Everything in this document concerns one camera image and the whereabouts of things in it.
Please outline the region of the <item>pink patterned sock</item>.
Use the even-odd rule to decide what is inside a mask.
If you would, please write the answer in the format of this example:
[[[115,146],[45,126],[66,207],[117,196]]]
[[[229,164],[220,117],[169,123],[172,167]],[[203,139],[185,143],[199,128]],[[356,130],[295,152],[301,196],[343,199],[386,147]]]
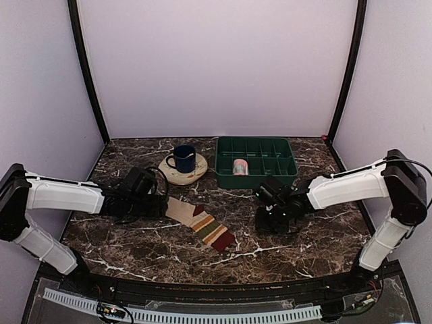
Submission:
[[[232,173],[234,176],[248,176],[248,162],[245,159],[234,159]]]

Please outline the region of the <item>beige striped sock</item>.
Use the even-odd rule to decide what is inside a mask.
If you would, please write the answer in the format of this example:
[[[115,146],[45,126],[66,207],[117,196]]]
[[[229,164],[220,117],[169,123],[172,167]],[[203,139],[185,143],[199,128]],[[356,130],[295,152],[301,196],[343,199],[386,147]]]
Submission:
[[[192,229],[204,244],[223,252],[235,241],[228,228],[205,211],[203,205],[192,205],[169,197],[166,216]]]

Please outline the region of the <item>green compartment tray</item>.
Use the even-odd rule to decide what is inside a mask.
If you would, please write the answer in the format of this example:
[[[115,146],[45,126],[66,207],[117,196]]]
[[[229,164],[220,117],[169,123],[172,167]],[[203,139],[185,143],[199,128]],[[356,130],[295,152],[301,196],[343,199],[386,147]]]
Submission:
[[[234,159],[247,160],[249,175],[233,175]],[[217,140],[215,177],[219,188],[254,189],[269,176],[289,186],[298,177],[298,167],[287,139],[224,136]]]

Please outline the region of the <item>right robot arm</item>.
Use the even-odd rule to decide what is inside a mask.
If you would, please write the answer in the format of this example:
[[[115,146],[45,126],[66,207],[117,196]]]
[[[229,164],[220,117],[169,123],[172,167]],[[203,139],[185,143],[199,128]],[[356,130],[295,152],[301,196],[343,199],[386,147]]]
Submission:
[[[426,220],[431,199],[427,181],[419,171],[424,165],[408,159],[398,149],[369,165],[329,175],[320,175],[297,186],[270,176],[254,191],[262,202],[255,215],[260,232],[287,234],[290,222],[305,215],[374,198],[388,198],[391,207],[383,223],[361,248],[355,270],[344,279],[345,288],[360,292],[388,254]]]

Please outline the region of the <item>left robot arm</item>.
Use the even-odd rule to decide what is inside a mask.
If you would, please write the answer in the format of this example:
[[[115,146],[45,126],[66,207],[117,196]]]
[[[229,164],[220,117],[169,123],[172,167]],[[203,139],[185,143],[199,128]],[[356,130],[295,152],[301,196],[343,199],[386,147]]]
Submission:
[[[116,217],[120,224],[142,217],[164,217],[169,191],[158,192],[156,167],[131,168],[114,185],[48,178],[14,163],[1,178],[1,240],[14,242],[42,263],[52,266],[81,294],[95,289],[95,279],[80,253],[70,248],[31,218],[36,209],[77,211]]]

